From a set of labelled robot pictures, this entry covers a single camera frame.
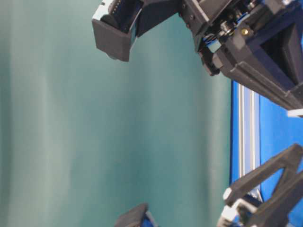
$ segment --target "screw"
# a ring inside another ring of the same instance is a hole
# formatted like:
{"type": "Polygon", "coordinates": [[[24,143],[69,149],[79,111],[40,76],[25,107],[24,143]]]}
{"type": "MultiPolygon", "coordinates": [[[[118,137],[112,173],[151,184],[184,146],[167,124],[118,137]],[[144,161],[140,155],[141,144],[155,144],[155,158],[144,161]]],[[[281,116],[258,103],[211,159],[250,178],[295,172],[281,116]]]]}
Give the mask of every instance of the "screw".
{"type": "Polygon", "coordinates": [[[249,31],[246,28],[242,29],[242,35],[248,35],[248,34],[249,31]]]}

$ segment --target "green fabric curtain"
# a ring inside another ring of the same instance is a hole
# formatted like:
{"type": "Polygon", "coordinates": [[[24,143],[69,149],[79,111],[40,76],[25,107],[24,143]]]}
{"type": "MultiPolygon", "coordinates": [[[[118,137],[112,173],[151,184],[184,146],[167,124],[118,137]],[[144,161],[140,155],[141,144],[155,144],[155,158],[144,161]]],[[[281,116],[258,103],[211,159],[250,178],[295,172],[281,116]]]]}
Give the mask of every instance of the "green fabric curtain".
{"type": "Polygon", "coordinates": [[[99,0],[0,3],[0,226],[214,226],[229,182],[231,83],[175,15],[131,61],[95,48],[99,0]]]}

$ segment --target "white plastic part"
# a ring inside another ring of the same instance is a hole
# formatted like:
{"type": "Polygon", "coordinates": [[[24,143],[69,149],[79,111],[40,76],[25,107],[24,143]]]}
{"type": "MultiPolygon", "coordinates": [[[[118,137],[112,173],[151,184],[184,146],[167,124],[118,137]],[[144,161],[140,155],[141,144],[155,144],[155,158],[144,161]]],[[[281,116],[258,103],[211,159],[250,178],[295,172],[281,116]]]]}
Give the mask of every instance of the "white plastic part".
{"type": "Polygon", "coordinates": [[[231,192],[232,192],[231,188],[226,189],[223,194],[223,199],[226,200],[228,198],[228,196],[231,194],[231,192]]]}
{"type": "Polygon", "coordinates": [[[303,116],[303,109],[297,109],[297,110],[290,110],[290,111],[287,111],[287,116],[288,116],[288,117],[299,117],[299,116],[303,116]]]}
{"type": "Polygon", "coordinates": [[[282,3],[284,4],[284,5],[289,5],[291,2],[292,2],[293,0],[282,0],[282,3]]]}
{"type": "Polygon", "coordinates": [[[229,222],[232,222],[238,215],[239,213],[237,212],[237,210],[229,206],[224,206],[224,209],[221,214],[221,216],[229,222]]]}
{"type": "Polygon", "coordinates": [[[240,206],[240,205],[243,205],[245,206],[251,213],[255,213],[257,211],[257,208],[250,204],[249,202],[245,201],[244,199],[238,199],[233,205],[232,205],[232,208],[234,210],[237,210],[237,208],[240,206]]]}

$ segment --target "black mechanical part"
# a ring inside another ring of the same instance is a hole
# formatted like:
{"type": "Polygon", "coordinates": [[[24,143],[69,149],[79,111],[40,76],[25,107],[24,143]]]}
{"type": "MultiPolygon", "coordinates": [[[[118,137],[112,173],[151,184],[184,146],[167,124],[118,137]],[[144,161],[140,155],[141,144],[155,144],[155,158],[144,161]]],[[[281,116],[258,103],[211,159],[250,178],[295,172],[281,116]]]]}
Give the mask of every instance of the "black mechanical part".
{"type": "MultiPolygon", "coordinates": [[[[249,194],[244,195],[243,200],[245,200],[246,202],[248,202],[249,204],[253,205],[256,208],[258,208],[262,204],[259,200],[252,197],[249,194]]],[[[253,213],[250,210],[248,210],[245,206],[239,206],[238,212],[240,215],[239,221],[240,221],[240,223],[243,223],[244,225],[246,225],[248,223],[248,221],[250,220],[250,218],[253,215],[253,213]]]]}
{"type": "Polygon", "coordinates": [[[275,11],[283,12],[282,16],[258,5],[215,53],[215,66],[285,109],[301,109],[303,11],[298,2],[275,11]],[[270,22],[261,24],[263,16],[268,21],[268,14],[270,22]]]}
{"type": "Polygon", "coordinates": [[[147,203],[143,203],[129,210],[118,218],[115,227],[140,227],[147,209],[147,203]]]}
{"type": "MultiPolygon", "coordinates": [[[[302,158],[303,147],[298,144],[290,146],[262,166],[235,181],[223,196],[225,204],[232,207],[239,199],[248,201],[248,193],[253,188],[279,169],[283,169],[282,176],[273,191],[272,197],[262,204],[249,201],[257,209],[251,215],[244,216],[248,218],[243,222],[246,227],[285,226],[288,223],[288,213],[303,197],[303,171],[297,173],[302,158]]],[[[217,226],[232,226],[232,223],[221,217],[217,226]]]]}
{"type": "Polygon", "coordinates": [[[92,24],[98,49],[114,59],[129,61],[137,37],[177,12],[177,0],[113,0],[107,12],[93,18],[92,24]]]}
{"type": "Polygon", "coordinates": [[[303,108],[303,10],[298,0],[103,0],[97,47],[129,61],[136,37],[176,12],[210,75],[225,76],[287,110],[303,108]],[[214,53],[208,48],[218,40],[214,53]]]}

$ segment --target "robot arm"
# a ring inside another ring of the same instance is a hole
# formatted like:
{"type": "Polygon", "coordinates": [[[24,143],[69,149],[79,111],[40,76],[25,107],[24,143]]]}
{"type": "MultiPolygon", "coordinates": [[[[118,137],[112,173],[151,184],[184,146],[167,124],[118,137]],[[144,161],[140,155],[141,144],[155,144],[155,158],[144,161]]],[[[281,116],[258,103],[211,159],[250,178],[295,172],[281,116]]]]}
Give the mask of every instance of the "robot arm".
{"type": "Polygon", "coordinates": [[[179,13],[210,75],[222,72],[287,110],[303,108],[303,10],[298,0],[103,0],[97,48],[129,61],[137,37],[179,13]],[[209,45],[221,47],[211,52],[209,45]]]}

